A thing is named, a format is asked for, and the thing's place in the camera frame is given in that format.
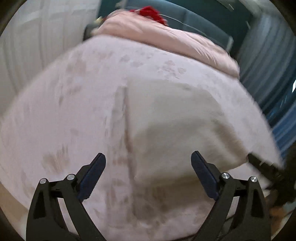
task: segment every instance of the mattress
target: mattress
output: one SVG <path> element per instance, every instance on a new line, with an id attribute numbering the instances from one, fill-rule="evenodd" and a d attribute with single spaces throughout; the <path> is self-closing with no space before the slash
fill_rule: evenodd
<path id="1" fill-rule="evenodd" d="M 122 87 L 143 77 L 206 89 L 237 134 L 253 140 L 248 150 L 280 165 L 268 124 L 237 78 L 185 56 L 100 35 L 58 58 L 13 102 L 0 130 L 3 186 L 29 209 L 41 178 L 62 180 L 102 152 L 106 169 L 83 204 L 107 240 L 173 240 L 195 233 L 214 203 L 200 184 L 133 188 L 124 106 L 118 103 L 124 102 Z M 268 184 L 248 163 L 229 173 Z M 76 232 L 66 215 L 65 222 Z"/>

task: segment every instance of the upholstered headboard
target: upholstered headboard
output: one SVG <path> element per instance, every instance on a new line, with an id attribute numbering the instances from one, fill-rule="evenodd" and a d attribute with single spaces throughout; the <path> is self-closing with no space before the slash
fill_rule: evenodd
<path id="1" fill-rule="evenodd" d="M 231 50 L 233 38 L 205 18 L 174 3 L 164 0 L 127 0 L 124 8 L 140 9 L 152 6 L 168 21 L 169 27 L 200 34 L 227 52 Z"/>

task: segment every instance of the silver bolt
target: silver bolt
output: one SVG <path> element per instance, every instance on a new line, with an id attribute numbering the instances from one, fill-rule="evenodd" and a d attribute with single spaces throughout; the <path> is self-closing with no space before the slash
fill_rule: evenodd
<path id="1" fill-rule="evenodd" d="M 251 181 L 255 183 L 258 181 L 258 179 L 257 179 L 257 177 L 251 177 Z"/>
<path id="2" fill-rule="evenodd" d="M 227 172 L 224 172 L 224 173 L 222 173 L 222 177 L 224 179 L 228 179 L 228 178 L 230 178 L 230 175 Z"/>
<path id="3" fill-rule="evenodd" d="M 40 181 L 39 181 L 40 184 L 44 184 L 46 183 L 46 179 L 45 178 L 42 178 Z"/>
<path id="4" fill-rule="evenodd" d="M 69 181 L 73 180 L 74 178 L 75 178 L 75 175 L 74 175 L 74 174 L 69 174 L 69 175 L 67 176 L 67 179 L 68 179 Z"/>

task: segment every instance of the folded pink comforter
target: folded pink comforter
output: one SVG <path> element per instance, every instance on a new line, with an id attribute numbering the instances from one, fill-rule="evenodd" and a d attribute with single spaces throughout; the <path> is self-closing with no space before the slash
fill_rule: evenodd
<path id="1" fill-rule="evenodd" d="M 198 34 L 173 29 L 134 12 L 117 10 L 92 35 L 107 34 L 156 46 L 196 59 L 233 77 L 239 77 L 237 62 L 221 47 Z"/>

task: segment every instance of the red cloth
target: red cloth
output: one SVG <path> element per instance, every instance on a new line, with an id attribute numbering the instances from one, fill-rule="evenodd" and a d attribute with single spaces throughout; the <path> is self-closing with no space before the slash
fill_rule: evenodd
<path id="1" fill-rule="evenodd" d="M 159 12 L 151 6 L 143 7 L 142 9 L 132 9 L 130 12 L 135 12 L 143 17 L 150 18 L 158 23 L 168 26 L 167 21 L 159 15 Z"/>

